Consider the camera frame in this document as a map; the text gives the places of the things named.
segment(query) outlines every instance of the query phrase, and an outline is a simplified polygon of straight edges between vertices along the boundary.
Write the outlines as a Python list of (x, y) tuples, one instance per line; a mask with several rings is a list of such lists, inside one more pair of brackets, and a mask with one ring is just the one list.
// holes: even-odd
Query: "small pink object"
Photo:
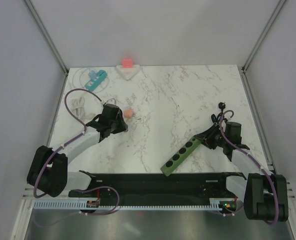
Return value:
[(125, 69), (132, 68), (133, 67), (132, 59), (131, 58), (122, 59), (122, 67)]
[(127, 109), (124, 111), (124, 117), (130, 119), (130, 118), (132, 118), (132, 115), (133, 115), (133, 110)]

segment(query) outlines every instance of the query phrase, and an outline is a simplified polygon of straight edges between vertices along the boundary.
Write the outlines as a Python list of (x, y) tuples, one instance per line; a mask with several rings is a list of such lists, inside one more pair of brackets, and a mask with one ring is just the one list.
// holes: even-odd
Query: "white joint cover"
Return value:
[[(243, 150), (251, 155), (251, 151), (248, 151), (246, 149), (243, 149)], [(243, 154), (242, 152), (240, 152), (238, 150), (234, 150), (232, 152), (231, 161), (239, 168), (239, 170), (243, 173), (243, 175), (246, 178), (248, 178), (249, 174), (261, 174), (261, 175), (263, 175), (260, 168), (258, 168), (249, 157), (247, 157), (245, 154)], [(265, 170), (269, 175), (272, 174), (272, 172), (270, 172), (268, 169), (265, 169)]]
[(84, 174), (83, 172), (68, 172), (68, 182), (65, 191), (70, 191), (74, 189), (85, 190), (90, 184), (91, 178)]
[(241, 176), (228, 176), (226, 180), (226, 188), (235, 194), (242, 202), (246, 192), (247, 180)]
[(97, 144), (99, 141), (100, 141), (100, 133), (96, 129), (92, 127), (88, 127), (87, 131), (83, 136), (74, 140), (72, 143), (67, 145), (64, 149), (60, 150), (58, 153), (65, 154), (68, 157), (68, 165), (69, 165), (73, 159), (75, 159), (78, 155), (83, 153), (89, 147)]

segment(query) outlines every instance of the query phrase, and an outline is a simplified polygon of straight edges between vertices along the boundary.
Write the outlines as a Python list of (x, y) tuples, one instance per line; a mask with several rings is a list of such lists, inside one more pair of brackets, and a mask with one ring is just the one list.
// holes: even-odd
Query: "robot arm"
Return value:
[[(171, 159), (162, 166), (161, 171), (169, 176), (199, 145), (203, 145), (208, 149), (216, 149), (220, 147), (227, 158), (233, 162), (243, 176), (229, 176), (226, 179), (226, 189), (235, 194), (243, 201), (244, 211), (248, 219), (271, 221), (275, 216), (275, 203), (271, 185), (261, 168), (251, 161), (247, 155), (238, 151), (229, 144), (220, 131), (219, 120), (225, 109), (224, 103), (219, 103), (218, 107), (221, 113), (211, 116), (213, 125), (206, 131), (194, 135)], [(242, 149), (249, 152), (247, 145), (241, 143), (241, 124), (231, 122), (224, 118), (226, 123), (224, 135), (227, 139)], [(277, 193), (279, 215), (278, 221), (286, 221), (288, 219), (288, 202), (286, 179), (282, 175), (276, 175), (265, 170), (273, 182), (273, 186)]]
[[(87, 131), (84, 132), (82, 137), (74, 140), (54, 155), (49, 163), (52, 166), (47, 167), (40, 178), (39, 190), (52, 197), (58, 196), (67, 185), (68, 164), (73, 159), (89, 147), (100, 143), (110, 134), (117, 134), (128, 130), (122, 111), (116, 105), (109, 103), (105, 104), (102, 113), (87, 123), (86, 126)], [(60, 146), (63, 146), (63, 144), (54, 146), (53, 149), (58, 149)], [(53, 154), (53, 149), (46, 146), (41, 146), (37, 149), (27, 177), (29, 184), (35, 185), (42, 167), (50, 155)]]

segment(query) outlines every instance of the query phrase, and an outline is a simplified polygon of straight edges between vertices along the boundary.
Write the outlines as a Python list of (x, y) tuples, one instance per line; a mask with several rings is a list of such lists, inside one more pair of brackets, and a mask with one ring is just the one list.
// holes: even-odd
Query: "white wall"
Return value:
[(296, 0), (290, 0), (248, 70), (279, 173), (296, 197)]
[(0, 0), (0, 240), (8, 240), (64, 75), (21, 0)]
[(65, 64), (243, 65), (278, 0), (32, 0)]

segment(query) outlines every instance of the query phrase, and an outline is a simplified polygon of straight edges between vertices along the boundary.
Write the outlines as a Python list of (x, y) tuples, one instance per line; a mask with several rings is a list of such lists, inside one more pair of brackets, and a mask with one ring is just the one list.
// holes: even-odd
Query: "white marble surface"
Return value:
[[(72, 161), (69, 171), (160, 173), (163, 164), (190, 137), (212, 125), (210, 116), (219, 113), (219, 102), (225, 102), (226, 109), (234, 110), (232, 121), (242, 124), (242, 142), (250, 147), (261, 164), (267, 166), (237, 66), (144, 66), (131, 80), (122, 79), (114, 67), (78, 69), (70, 69), (64, 95), (73, 88), (84, 86), (89, 80), (90, 69), (103, 69), (108, 73), (109, 81), (106, 79), (95, 92), (101, 91), (98, 95), (103, 101), (115, 98), (122, 110), (133, 109), (135, 115), (126, 120), (128, 132), (111, 135), (90, 147)], [(85, 122), (89, 122), (94, 114), (101, 113), (102, 106), (86, 92), (72, 93), (68, 104), (71, 106), (71, 101), (80, 97), (84, 98)], [(51, 146), (82, 129), (68, 114), (63, 101), (64, 98)], [(210, 150), (200, 146), (176, 172), (237, 170), (222, 153), (222, 148)]]

